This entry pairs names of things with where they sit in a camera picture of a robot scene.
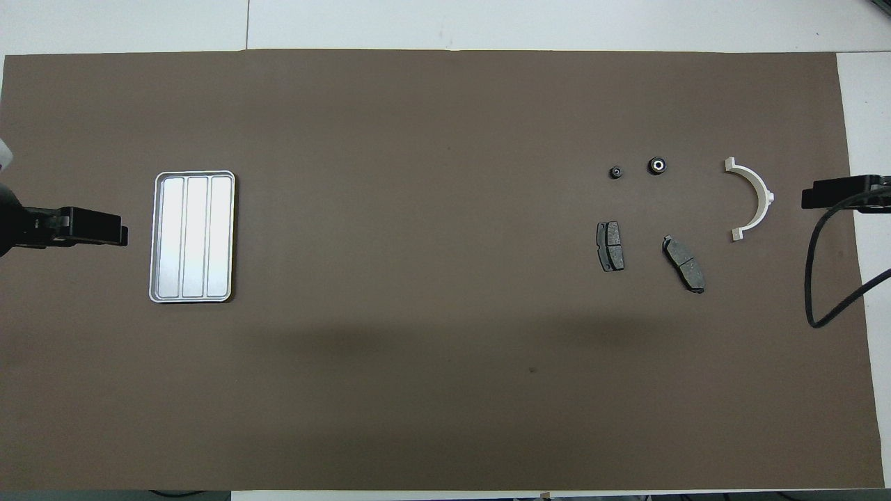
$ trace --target silver tray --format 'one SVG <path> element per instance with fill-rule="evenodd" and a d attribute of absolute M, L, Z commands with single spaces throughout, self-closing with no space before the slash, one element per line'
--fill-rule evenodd
<path fill-rule="evenodd" d="M 155 178 L 149 297 L 223 302 L 232 294 L 235 175 L 162 172 Z"/>

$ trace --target white semicircular bracket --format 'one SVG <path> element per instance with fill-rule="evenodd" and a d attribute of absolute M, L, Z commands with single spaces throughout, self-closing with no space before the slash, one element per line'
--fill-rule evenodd
<path fill-rule="evenodd" d="M 764 216 L 767 215 L 767 208 L 773 203 L 773 193 L 767 189 L 764 180 L 756 174 L 754 170 L 741 165 L 736 165 L 736 159 L 733 157 L 724 161 L 724 170 L 745 177 L 749 183 L 755 187 L 755 193 L 758 193 L 758 210 L 755 212 L 752 220 L 749 221 L 747 225 L 733 228 L 730 231 L 733 236 L 733 241 L 736 242 L 742 240 L 742 232 L 747 232 L 755 226 L 758 226 L 758 223 L 764 219 Z"/>

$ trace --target white table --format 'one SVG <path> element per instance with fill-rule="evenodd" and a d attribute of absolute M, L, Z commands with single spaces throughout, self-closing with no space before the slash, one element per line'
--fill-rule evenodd
<path fill-rule="evenodd" d="M 0 0 L 0 55 L 322 47 L 834 52 L 852 175 L 891 175 L 891 18 L 867 0 Z M 865 281 L 891 266 L 891 220 L 856 214 L 854 221 Z M 891 487 L 891 283 L 865 301 L 885 484 Z M 247 491 L 233 493 L 233 499 L 540 494 Z"/>

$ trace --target black cable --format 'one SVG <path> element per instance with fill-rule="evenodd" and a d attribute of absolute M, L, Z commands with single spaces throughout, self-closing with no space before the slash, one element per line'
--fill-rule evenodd
<path fill-rule="evenodd" d="M 160 490 L 149 489 L 149 492 L 151 492 L 152 494 L 157 494 L 158 496 L 161 496 L 161 497 L 189 497 L 189 496 L 195 496 L 196 494 L 201 494 L 202 492 L 207 492 L 207 491 L 206 490 L 193 490 L 191 492 L 183 492 L 181 494 L 170 494 L 168 492 L 161 492 Z"/>
<path fill-rule="evenodd" d="M 788 501 L 805 501 L 804 499 L 798 499 L 797 497 L 792 497 L 785 492 L 777 492 L 777 496 L 782 497 L 783 499 L 788 499 Z"/>
<path fill-rule="evenodd" d="M 817 239 L 820 238 L 820 231 L 823 229 L 823 226 L 826 225 L 826 222 L 829 221 L 829 219 L 833 215 L 835 215 L 836 212 L 844 209 L 852 202 L 863 201 L 875 196 L 883 195 L 885 193 L 891 193 L 891 186 L 849 196 L 827 210 L 826 213 L 822 215 L 820 220 L 817 221 L 817 225 L 813 227 L 811 242 L 807 245 L 807 260 L 805 261 L 805 315 L 807 316 L 807 323 L 810 324 L 814 329 L 819 329 L 828 324 L 839 313 L 845 311 L 845 308 L 851 306 L 851 303 L 863 296 L 863 294 L 865 294 L 869 289 L 872 289 L 876 285 L 879 285 L 880 283 L 886 281 L 889 277 L 891 277 L 891 268 L 889 268 L 873 277 L 871 280 L 869 280 L 869 282 L 864 283 L 863 285 L 858 287 L 854 292 L 848 294 L 848 296 L 841 300 L 841 302 L 839 302 L 836 307 L 830 310 L 830 312 L 827 313 L 826 316 L 817 321 L 813 320 L 813 305 L 811 304 L 811 273 L 813 271 L 813 253 L 817 248 Z"/>

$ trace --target robotic arm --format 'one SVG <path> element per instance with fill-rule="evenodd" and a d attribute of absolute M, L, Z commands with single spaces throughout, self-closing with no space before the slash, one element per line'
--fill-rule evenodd
<path fill-rule="evenodd" d="M 0 140 L 0 171 L 12 162 L 12 152 Z M 127 245 L 127 227 L 120 216 L 79 207 L 23 207 L 11 189 L 0 184 L 0 256 L 12 247 L 45 249 L 92 245 Z"/>

